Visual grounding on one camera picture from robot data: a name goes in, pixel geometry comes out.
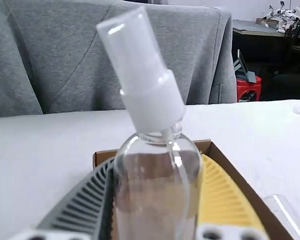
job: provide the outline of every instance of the brown cardboard box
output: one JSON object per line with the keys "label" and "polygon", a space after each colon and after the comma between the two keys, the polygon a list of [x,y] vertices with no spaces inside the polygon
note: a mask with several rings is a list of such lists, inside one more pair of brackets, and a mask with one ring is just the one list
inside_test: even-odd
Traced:
{"label": "brown cardboard box", "polygon": [[[252,189],[247,181],[240,175],[236,168],[230,163],[230,161],[223,155],[223,153],[217,148],[217,146],[210,140],[195,141],[195,145],[198,149],[207,156],[215,160],[234,180],[246,198],[250,201],[257,215],[259,216],[268,236],[271,240],[293,240],[287,230],[281,225],[275,215],[264,204],[263,200]],[[93,167],[95,168],[107,159],[116,155],[116,150],[99,151],[93,155]],[[112,239],[117,240],[116,232],[113,233]]]}

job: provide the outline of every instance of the spray bottle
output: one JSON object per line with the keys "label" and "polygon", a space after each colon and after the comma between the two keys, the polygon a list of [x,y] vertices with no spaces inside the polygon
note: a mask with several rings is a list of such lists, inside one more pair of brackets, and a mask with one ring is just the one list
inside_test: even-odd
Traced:
{"label": "spray bottle", "polygon": [[182,134],[185,113],[144,7],[97,25],[136,129],[114,160],[120,240],[193,240],[201,156]]}

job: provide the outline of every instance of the white plastic piece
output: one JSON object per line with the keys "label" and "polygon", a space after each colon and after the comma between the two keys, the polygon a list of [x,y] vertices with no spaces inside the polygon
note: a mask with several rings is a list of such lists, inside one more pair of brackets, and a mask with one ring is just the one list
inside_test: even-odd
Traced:
{"label": "white plastic piece", "polygon": [[81,232],[29,229],[9,240],[91,240],[91,237]]}
{"label": "white plastic piece", "polygon": [[253,227],[202,224],[196,229],[196,240],[269,240]]}
{"label": "white plastic piece", "polygon": [[161,132],[182,119],[185,104],[167,69],[144,7],[96,26],[138,133]]}

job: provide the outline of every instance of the gray fabric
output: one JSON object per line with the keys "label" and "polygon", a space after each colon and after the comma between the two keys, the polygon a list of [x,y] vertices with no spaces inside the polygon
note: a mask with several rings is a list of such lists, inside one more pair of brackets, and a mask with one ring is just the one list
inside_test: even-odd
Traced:
{"label": "gray fabric", "polygon": [[[0,117],[123,109],[95,30],[137,8],[118,0],[0,0]],[[233,103],[230,13],[145,4],[187,104]]]}

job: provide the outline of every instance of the white table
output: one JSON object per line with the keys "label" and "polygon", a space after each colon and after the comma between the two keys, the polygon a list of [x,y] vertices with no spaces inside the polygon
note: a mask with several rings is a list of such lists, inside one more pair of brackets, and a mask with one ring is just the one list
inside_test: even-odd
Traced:
{"label": "white table", "polygon": [[[300,101],[187,106],[184,133],[212,139],[261,197],[300,214]],[[134,132],[124,110],[0,118],[0,240],[37,223]]]}

